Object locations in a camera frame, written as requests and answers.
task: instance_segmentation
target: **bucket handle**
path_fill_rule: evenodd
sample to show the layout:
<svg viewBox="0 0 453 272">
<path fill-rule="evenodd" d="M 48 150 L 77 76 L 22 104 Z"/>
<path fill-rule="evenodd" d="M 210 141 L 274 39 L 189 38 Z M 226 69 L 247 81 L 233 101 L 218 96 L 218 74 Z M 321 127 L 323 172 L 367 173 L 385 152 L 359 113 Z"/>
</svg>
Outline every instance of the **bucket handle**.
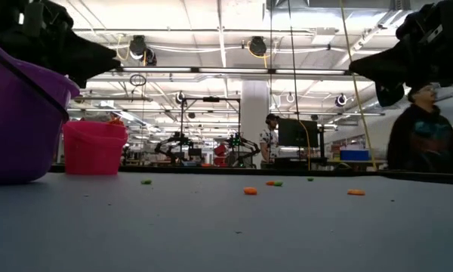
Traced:
<svg viewBox="0 0 453 272">
<path fill-rule="evenodd" d="M 48 103 L 50 103 L 54 108 L 56 108 L 60 115 L 62 115 L 63 122 L 69 121 L 69 114 L 67 110 L 65 110 L 62 105 L 59 104 L 52 96 L 50 96 L 42 87 L 40 87 L 37 83 L 31 80 L 26 74 L 16 68 L 12 63 L 9 63 L 3 56 L 0 55 L 0 64 L 5 67 L 7 70 L 12 72 L 17 78 L 21 79 L 25 82 L 28 86 L 35 89 L 37 94 L 39 94 L 42 98 L 44 98 Z"/>
</svg>

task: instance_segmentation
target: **purple bucket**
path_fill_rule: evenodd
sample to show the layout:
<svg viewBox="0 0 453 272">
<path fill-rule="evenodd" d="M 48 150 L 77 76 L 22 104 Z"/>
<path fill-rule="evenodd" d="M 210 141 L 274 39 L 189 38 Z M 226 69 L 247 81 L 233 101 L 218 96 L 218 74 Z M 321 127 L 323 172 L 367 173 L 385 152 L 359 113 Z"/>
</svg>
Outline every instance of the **purple bucket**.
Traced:
<svg viewBox="0 0 453 272">
<path fill-rule="evenodd" d="M 34 181 L 48 172 L 65 109 L 78 95 L 79 87 L 65 76 L 0 49 L 0 184 Z"/>
</svg>

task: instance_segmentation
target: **blue box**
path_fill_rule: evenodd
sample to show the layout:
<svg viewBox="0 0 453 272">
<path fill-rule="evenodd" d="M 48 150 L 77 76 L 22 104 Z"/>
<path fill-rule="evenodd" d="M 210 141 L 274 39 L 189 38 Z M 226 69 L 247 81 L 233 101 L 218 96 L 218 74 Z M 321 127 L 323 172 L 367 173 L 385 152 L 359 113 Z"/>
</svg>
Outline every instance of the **blue box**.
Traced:
<svg viewBox="0 0 453 272">
<path fill-rule="evenodd" d="M 369 161 L 369 150 L 341 150 L 341 161 Z"/>
</svg>

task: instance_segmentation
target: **dark hair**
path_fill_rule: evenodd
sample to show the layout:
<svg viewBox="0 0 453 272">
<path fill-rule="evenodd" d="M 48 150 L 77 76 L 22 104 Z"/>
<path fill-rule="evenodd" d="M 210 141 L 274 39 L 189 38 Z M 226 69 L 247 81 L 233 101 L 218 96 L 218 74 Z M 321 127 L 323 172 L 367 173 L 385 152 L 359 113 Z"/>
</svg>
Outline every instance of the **dark hair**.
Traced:
<svg viewBox="0 0 453 272">
<path fill-rule="evenodd" d="M 417 94 L 422 88 L 428 86 L 429 82 L 422 82 L 411 87 L 411 90 L 408 93 L 408 101 L 414 103 L 413 95 Z"/>
</svg>

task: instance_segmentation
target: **dark hoodie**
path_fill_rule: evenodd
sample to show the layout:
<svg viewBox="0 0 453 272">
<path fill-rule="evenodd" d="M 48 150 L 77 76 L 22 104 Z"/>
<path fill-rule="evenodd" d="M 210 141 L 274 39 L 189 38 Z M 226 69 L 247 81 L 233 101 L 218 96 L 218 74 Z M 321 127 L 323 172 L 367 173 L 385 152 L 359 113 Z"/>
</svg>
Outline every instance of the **dark hoodie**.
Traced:
<svg viewBox="0 0 453 272">
<path fill-rule="evenodd" d="M 387 148 L 389 169 L 453 173 L 453 127 L 439 112 L 412 104 L 398 117 Z"/>
</svg>

